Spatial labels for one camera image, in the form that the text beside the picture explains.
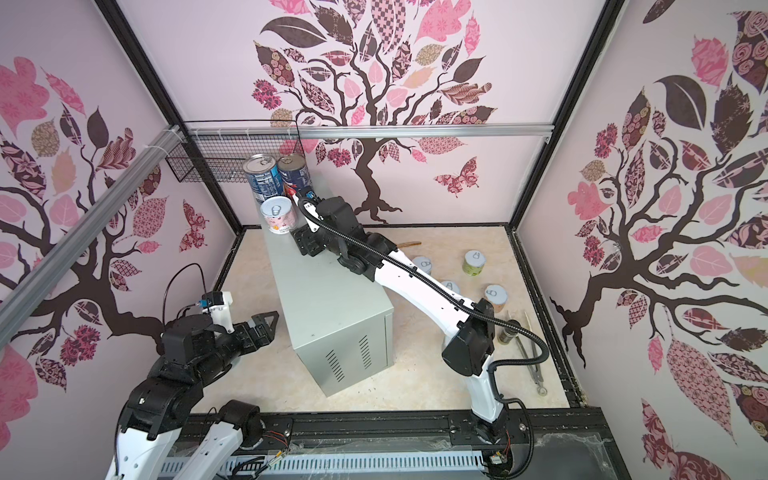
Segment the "pink labelled can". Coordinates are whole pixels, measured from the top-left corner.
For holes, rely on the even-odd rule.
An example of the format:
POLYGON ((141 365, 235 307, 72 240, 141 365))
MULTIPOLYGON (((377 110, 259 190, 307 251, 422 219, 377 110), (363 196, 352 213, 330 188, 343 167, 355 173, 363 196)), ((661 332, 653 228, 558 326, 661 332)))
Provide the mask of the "pink labelled can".
POLYGON ((260 206, 260 212, 267 230, 273 234, 289 234, 295 226, 294 204, 288 197, 274 196, 266 199, 260 206))

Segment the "dark red labelled can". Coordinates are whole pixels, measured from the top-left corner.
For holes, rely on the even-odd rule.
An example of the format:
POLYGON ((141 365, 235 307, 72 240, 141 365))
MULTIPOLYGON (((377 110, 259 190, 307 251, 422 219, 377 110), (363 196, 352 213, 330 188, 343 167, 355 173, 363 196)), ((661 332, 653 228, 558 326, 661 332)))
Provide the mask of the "dark red labelled can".
POLYGON ((302 155, 285 155, 278 160, 277 166, 284 189, 289 194, 311 187, 310 173, 302 155))

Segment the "large blue labelled can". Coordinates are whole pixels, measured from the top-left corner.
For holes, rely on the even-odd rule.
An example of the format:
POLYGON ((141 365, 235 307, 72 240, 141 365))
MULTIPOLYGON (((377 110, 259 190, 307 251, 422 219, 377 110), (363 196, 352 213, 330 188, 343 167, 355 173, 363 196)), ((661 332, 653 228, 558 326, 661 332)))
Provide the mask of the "large blue labelled can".
POLYGON ((265 154, 252 155, 244 162, 243 171, 258 204, 284 194, 282 177, 274 157, 265 154))

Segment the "white green labelled can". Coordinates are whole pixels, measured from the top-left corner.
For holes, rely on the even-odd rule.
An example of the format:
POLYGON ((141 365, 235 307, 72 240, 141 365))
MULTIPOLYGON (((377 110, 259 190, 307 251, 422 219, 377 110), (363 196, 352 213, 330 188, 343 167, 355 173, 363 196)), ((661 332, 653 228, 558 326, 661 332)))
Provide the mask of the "white green labelled can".
POLYGON ((414 265, 424 274, 430 275, 433 268, 432 261, 425 256, 417 256, 412 259, 414 265))

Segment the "yellow labelled can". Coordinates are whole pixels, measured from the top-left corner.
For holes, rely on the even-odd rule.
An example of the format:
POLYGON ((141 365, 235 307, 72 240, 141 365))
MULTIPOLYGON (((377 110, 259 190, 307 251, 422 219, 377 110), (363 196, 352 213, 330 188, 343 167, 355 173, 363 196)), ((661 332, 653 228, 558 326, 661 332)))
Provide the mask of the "yellow labelled can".
POLYGON ((447 289, 449 289, 450 291, 456 294, 461 294, 461 289, 456 282, 451 280, 446 280, 446 281, 442 281, 441 284, 445 286, 447 289))

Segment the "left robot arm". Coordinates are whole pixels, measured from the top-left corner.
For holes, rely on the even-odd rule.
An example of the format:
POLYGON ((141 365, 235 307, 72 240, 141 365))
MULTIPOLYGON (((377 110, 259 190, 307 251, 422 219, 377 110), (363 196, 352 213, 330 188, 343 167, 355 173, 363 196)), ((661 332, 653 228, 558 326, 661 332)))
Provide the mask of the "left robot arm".
MULTIPOLYGON (((206 387, 236 361, 272 343, 276 311, 236 323, 231 332, 208 313, 182 317, 163 335, 163 355, 124 404, 116 424, 109 479, 156 479, 206 387)), ((251 450, 266 427, 257 406, 230 400, 213 417, 180 479, 212 479, 239 449, 251 450)))

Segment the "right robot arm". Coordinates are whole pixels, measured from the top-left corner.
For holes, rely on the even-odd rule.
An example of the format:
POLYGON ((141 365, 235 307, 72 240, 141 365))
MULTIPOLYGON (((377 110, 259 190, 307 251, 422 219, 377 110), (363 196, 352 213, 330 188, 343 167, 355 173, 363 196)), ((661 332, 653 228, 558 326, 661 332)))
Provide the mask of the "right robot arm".
POLYGON ((443 362, 465 380, 470 428, 483 443, 504 440, 509 431, 508 406, 519 401, 500 393, 496 370, 545 362, 550 357, 547 343, 516 320, 498 319, 488 300, 472 301, 419 269, 393 241, 366 231, 343 198, 322 199, 307 188, 294 194, 293 200, 306 221, 298 233, 300 252, 333 253, 346 270, 393 291, 432 320, 444 334, 443 362), (498 327, 531 340, 537 346, 536 355, 495 360, 498 327))

